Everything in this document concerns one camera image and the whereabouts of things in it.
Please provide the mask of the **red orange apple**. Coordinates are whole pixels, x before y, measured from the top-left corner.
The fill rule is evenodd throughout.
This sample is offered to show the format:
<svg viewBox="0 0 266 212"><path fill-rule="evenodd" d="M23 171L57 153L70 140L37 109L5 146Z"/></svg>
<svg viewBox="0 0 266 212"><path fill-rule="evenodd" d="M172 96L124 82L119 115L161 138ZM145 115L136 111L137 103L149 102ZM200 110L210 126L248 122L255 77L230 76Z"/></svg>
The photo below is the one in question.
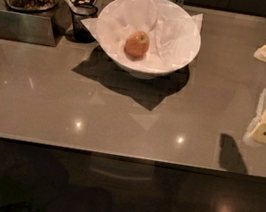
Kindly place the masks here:
<svg viewBox="0 0 266 212"><path fill-rule="evenodd" d="M142 58L149 50L149 44L148 34L136 31L127 37L124 50L130 57Z"/></svg>

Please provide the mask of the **dark glass cup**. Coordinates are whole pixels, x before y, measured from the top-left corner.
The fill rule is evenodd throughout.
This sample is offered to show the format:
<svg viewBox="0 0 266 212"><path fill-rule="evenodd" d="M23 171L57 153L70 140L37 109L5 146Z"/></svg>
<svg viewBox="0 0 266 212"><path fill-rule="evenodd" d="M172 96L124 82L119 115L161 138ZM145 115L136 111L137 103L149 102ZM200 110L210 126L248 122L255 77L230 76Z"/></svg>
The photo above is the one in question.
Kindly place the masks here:
<svg viewBox="0 0 266 212"><path fill-rule="evenodd" d="M75 4L71 9L73 35L76 42L94 42L93 36L83 24L82 20L96 18L98 8L95 5Z"/></svg>

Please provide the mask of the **metal box stand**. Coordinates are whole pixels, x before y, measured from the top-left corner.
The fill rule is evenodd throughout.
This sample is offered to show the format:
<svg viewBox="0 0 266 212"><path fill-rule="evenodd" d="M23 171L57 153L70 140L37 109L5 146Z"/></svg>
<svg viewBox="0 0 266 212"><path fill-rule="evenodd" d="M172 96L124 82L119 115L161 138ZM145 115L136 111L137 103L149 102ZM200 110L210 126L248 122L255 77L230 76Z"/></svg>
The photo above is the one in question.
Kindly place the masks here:
<svg viewBox="0 0 266 212"><path fill-rule="evenodd" d="M0 38L50 46L58 44L72 24L69 6L58 5L43 12L18 12L0 0Z"/></svg>

